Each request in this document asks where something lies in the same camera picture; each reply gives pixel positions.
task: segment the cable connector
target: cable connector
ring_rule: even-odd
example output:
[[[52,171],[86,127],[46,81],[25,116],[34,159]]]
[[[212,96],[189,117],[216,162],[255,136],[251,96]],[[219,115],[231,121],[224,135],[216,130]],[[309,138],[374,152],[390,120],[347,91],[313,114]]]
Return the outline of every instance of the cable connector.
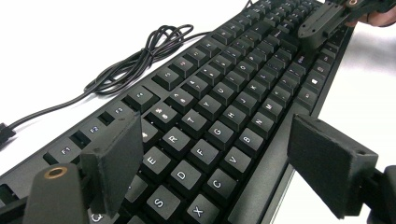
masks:
[[[0,124],[0,146],[3,145],[10,137],[16,133],[12,131],[5,123]]]

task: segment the computer keyboard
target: computer keyboard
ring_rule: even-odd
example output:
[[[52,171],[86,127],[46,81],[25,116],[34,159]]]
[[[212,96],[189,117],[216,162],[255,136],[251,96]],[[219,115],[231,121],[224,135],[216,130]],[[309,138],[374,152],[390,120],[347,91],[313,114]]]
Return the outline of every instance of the computer keyboard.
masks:
[[[120,114],[140,111],[145,156],[115,217],[91,223],[268,223],[290,180],[293,114],[317,117],[347,47],[338,31],[303,52],[320,2],[258,1],[0,177],[0,207],[36,173],[78,154]]]

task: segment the black keyboard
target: black keyboard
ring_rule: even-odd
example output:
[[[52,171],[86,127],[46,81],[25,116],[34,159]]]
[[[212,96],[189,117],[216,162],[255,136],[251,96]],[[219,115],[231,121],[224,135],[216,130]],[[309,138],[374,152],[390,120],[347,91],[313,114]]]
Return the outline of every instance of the black keyboard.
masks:
[[[293,114],[317,117],[352,30],[301,50],[313,0],[259,1],[0,177],[0,207],[29,195],[36,173],[140,111],[143,163],[120,211],[91,223],[269,223],[292,168]]]

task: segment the hand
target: hand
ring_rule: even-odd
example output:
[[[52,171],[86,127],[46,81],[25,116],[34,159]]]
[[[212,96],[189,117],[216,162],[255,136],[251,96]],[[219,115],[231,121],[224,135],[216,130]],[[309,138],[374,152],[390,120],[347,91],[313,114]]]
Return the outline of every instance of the hand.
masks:
[[[356,23],[364,22],[372,26],[388,26],[396,22],[396,7],[385,13],[371,12],[358,18],[357,21],[347,22],[347,26],[355,26]]]

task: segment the white background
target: white background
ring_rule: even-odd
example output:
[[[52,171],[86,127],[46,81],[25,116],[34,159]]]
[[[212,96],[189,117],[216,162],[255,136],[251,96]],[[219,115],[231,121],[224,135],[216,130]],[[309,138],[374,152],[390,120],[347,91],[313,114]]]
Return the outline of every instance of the white background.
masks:
[[[109,65],[142,49],[163,24],[210,31],[246,1],[1,1],[0,122],[10,124],[73,99]],[[358,25],[320,118],[379,154],[380,171],[396,164],[396,27]],[[87,117],[109,98],[88,99],[17,128],[0,149],[0,174]],[[275,219],[283,223],[365,223],[337,220],[295,174]]]

